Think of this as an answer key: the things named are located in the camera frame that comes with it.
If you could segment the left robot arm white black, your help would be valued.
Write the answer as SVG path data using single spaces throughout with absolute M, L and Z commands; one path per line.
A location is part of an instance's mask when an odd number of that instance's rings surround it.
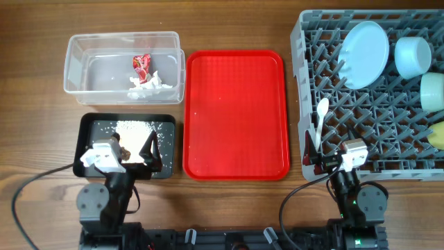
M 78 162 L 94 168 L 105 177 L 105 183 L 90 183 L 78 194 L 80 212 L 79 249 L 154 249 L 155 244 L 140 223 L 125 223 L 132 195 L 139 198 L 135 181 L 149 180 L 153 172 L 162 170 L 157 133 L 151 132 L 141 147 L 141 162 L 125 163 L 120 135 L 98 140 Z

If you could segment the light blue bowl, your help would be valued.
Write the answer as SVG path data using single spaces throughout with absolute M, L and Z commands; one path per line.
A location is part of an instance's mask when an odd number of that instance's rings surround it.
M 395 66 L 403 79 L 426 73 L 432 63 L 432 52 L 423 37 L 402 37 L 395 46 Z

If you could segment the rice food waste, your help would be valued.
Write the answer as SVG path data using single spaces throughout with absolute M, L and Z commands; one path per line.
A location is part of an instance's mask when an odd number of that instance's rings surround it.
M 92 123 L 89 144 L 108 138 L 113 133 L 120 134 L 120 145 L 130 152 L 124 163 L 140 163 L 139 151 L 152 131 L 157 132 L 157 140 L 163 169 L 173 167 L 175 126 L 172 122 L 139 122 L 97 120 Z

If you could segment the black tray bin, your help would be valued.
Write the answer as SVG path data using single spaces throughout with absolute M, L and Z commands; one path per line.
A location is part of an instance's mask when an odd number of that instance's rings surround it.
M 127 163 L 138 163 L 142 146 L 151 132 L 157 133 L 157 145 L 162 161 L 162 171 L 152 173 L 154 179 L 165 179 L 173 175 L 176 121 L 170 115 L 87 113 L 80 121 L 74 162 L 94 142 L 107 139 L 112 134 L 120 135 L 120 145 L 130 152 Z

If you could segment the green bowl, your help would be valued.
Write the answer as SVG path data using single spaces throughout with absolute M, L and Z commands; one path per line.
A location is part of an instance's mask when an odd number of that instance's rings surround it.
M 443 110 L 443 74 L 427 72 L 422 75 L 420 103 L 422 109 L 429 113 Z

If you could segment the white tissue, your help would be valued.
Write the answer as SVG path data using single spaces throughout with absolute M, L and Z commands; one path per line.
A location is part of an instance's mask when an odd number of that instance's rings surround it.
M 155 71 L 153 75 L 147 75 L 147 82 L 141 83 L 139 78 L 130 77 L 130 82 L 135 86 L 129 89 L 127 96 L 130 99 L 142 99 L 154 94 L 159 94 L 161 90 L 171 89 L 172 86 L 163 84 L 158 72 Z

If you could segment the white plastic spoon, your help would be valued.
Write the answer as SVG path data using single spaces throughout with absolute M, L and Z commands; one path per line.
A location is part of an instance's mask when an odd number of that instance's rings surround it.
M 321 146 L 321 134 L 323 130 L 323 122 L 326 114 L 328 113 L 329 104 L 330 104 L 329 99 L 323 98 L 320 100 L 320 102 L 316 107 L 316 112 L 318 113 L 318 126 L 316 128 L 316 134 L 315 134 L 315 147 L 317 151 L 320 149 Z

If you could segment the red serving tray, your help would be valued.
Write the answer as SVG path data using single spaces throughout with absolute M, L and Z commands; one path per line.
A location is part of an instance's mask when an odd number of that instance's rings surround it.
M 287 100 L 278 53 L 208 50 L 188 57 L 182 166 L 197 181 L 287 175 Z

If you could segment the red snack wrapper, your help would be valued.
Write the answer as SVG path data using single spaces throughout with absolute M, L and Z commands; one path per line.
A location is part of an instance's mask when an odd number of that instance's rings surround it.
M 144 54 L 143 56 L 135 56 L 133 58 L 133 68 L 139 77 L 139 83 L 146 83 L 151 75 L 149 74 L 149 66 L 151 63 L 151 56 Z

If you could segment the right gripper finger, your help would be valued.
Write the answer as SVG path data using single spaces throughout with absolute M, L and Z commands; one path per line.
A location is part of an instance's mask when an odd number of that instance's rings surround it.
M 356 140 L 361 138 L 361 135 L 355 130 L 352 125 L 347 124 L 346 127 L 349 140 Z
M 321 155 L 317 152 L 309 131 L 305 131 L 305 150 L 302 163 L 305 166 L 313 165 L 314 173 L 321 174 Z

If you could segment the yellow plastic cup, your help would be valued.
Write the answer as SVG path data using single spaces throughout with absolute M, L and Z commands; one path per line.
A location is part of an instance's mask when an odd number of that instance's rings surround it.
M 429 127 L 432 131 L 428 136 L 428 142 L 439 150 L 444 150 L 444 122 L 433 124 Z

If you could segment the clear plastic bin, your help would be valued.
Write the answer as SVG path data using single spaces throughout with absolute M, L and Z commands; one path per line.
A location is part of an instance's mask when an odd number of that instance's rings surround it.
M 142 99 L 127 94 L 139 78 L 133 58 L 149 54 L 149 74 L 158 72 L 161 90 Z M 179 104 L 185 91 L 185 54 L 174 31 L 80 34 L 70 38 L 64 67 L 64 90 L 84 105 Z

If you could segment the grey dishwasher rack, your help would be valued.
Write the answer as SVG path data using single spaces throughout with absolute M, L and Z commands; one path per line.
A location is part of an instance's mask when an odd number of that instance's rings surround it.
M 325 116 L 320 152 L 339 150 L 353 127 L 369 143 L 367 163 L 359 170 L 364 181 L 413 179 L 443 180 L 443 152 L 428 142 L 432 125 L 442 112 L 427 112 L 420 105 L 420 78 L 403 79 L 389 59 L 382 75 L 368 87 L 351 90 L 339 76 L 338 59 L 348 32 L 373 21 L 388 36 L 389 44 L 403 37 L 425 38 L 432 50 L 433 72 L 443 71 L 443 11 L 436 10 L 305 10 L 291 39 L 293 75 L 298 82 L 299 140 L 315 135 L 316 107 L 330 105 Z

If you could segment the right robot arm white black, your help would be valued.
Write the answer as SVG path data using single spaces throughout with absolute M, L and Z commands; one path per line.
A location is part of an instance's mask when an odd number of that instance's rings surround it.
M 366 163 L 368 143 L 348 127 L 348 139 L 331 156 L 317 152 L 309 132 L 305 133 L 304 165 L 313 165 L 315 175 L 327 174 L 329 193 L 341 217 L 329 219 L 322 233 L 326 249 L 388 249 L 384 213 L 387 189 L 374 181 L 361 182 L 357 169 Z

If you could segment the light blue plate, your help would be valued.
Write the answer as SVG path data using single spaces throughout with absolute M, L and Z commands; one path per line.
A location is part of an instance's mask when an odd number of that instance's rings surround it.
M 369 86 L 382 74 L 389 56 L 389 39 L 376 22 L 356 25 L 345 37 L 338 56 L 339 78 L 345 86 L 358 90 Z

